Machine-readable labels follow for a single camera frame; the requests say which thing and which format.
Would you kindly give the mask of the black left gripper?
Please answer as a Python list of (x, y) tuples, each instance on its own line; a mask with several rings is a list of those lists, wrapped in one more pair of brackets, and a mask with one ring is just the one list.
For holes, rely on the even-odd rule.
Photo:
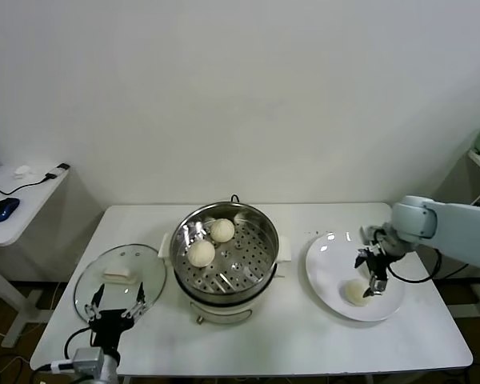
[(142, 315), (146, 308), (145, 291), (141, 282), (138, 288), (135, 304), (128, 310), (102, 310), (98, 308), (104, 294), (105, 285), (101, 284), (93, 294), (90, 303), (84, 305), (89, 318), (89, 327), (94, 333), (92, 346), (103, 349), (117, 349), (123, 332), (134, 326), (134, 318)]

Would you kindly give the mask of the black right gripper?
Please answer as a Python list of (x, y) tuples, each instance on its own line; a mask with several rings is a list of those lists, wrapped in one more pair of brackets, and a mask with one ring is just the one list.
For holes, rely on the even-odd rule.
[(358, 249), (354, 267), (359, 268), (362, 264), (366, 264), (371, 276), (375, 278), (375, 280), (370, 280), (369, 286), (362, 296), (368, 298), (382, 295), (386, 290), (387, 256), (380, 252), (374, 252), (369, 247), (361, 248)]

